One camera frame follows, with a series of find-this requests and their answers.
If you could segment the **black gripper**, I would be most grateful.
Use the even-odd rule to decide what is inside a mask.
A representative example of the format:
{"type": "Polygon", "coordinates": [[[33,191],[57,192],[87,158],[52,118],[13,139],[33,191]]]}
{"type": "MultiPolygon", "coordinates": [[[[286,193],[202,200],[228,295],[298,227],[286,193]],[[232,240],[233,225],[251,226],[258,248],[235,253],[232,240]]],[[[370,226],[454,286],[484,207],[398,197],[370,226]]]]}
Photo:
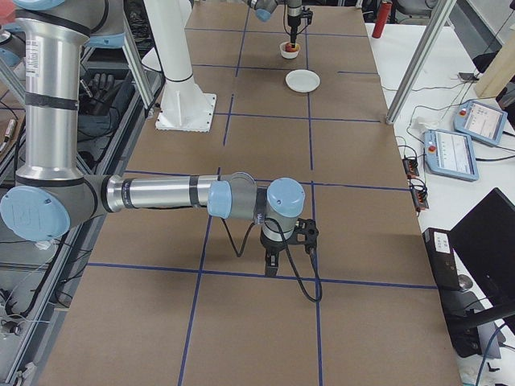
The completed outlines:
{"type": "Polygon", "coordinates": [[[286,20],[289,28],[289,47],[297,44],[298,29],[301,24],[301,6],[287,6],[286,7],[286,20]]]}
{"type": "Polygon", "coordinates": [[[265,248],[265,276],[275,277],[278,272],[278,261],[281,251],[286,250],[287,238],[281,231],[272,231],[263,228],[260,234],[260,241],[265,248]]]}

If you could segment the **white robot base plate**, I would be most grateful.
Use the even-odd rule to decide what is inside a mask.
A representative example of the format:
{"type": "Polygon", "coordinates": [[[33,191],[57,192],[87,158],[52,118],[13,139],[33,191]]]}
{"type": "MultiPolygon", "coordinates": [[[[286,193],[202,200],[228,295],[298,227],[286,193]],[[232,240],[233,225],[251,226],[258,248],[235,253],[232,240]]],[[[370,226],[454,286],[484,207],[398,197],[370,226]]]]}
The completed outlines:
{"type": "Polygon", "coordinates": [[[189,97],[179,91],[165,91],[155,127],[157,130],[208,132],[215,106],[216,94],[200,92],[189,97]]]}

